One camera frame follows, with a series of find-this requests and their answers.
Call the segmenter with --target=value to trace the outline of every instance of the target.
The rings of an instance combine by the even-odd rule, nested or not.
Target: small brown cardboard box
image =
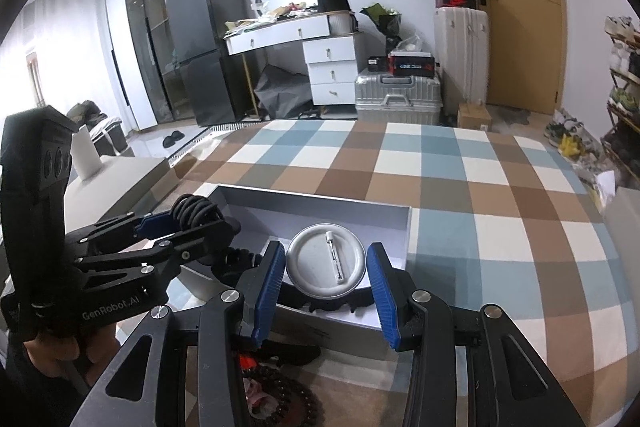
[[[462,129],[491,131],[491,121],[491,115],[484,105],[461,103],[458,107],[458,127]]]

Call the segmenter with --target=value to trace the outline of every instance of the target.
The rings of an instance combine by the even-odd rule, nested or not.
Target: wooden door
[[[491,23],[487,102],[546,114],[564,75],[564,0],[487,0]]]

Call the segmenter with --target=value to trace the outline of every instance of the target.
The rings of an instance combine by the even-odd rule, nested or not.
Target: finger
[[[49,357],[38,357],[37,355],[34,355],[29,349],[27,349],[27,354],[29,355],[31,363],[33,363],[33,367],[40,371],[45,377],[66,378],[66,374],[58,360]]]
[[[113,343],[116,342],[116,325],[111,324],[96,331],[88,340],[86,346],[86,355],[93,363],[101,360],[106,353],[110,353],[113,349]]]
[[[120,343],[116,340],[115,337],[112,337],[112,339],[113,342],[110,343],[110,346],[104,352],[102,358],[94,363],[94,365],[92,365],[86,372],[86,376],[84,377],[84,379],[86,380],[86,383],[88,383],[92,387],[98,381],[98,378],[100,378],[102,372],[107,368],[111,360],[113,360],[113,357],[116,356],[116,353],[120,349]]]
[[[34,357],[55,360],[75,360],[80,356],[78,341],[73,337],[59,339],[50,333],[41,331],[32,341],[24,343]]]

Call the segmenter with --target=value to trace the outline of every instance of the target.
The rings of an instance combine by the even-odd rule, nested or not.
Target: dark gray refrigerator
[[[199,126],[241,120],[250,107],[242,57],[231,56],[225,22],[249,18],[245,0],[165,0],[176,61]]]

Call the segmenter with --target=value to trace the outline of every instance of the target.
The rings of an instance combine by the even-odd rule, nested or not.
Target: vanity table
[[[290,21],[276,22],[231,36],[226,40],[230,55],[302,41],[315,105],[355,104],[355,81],[367,65],[361,32],[336,34],[334,16],[350,12],[326,12]]]

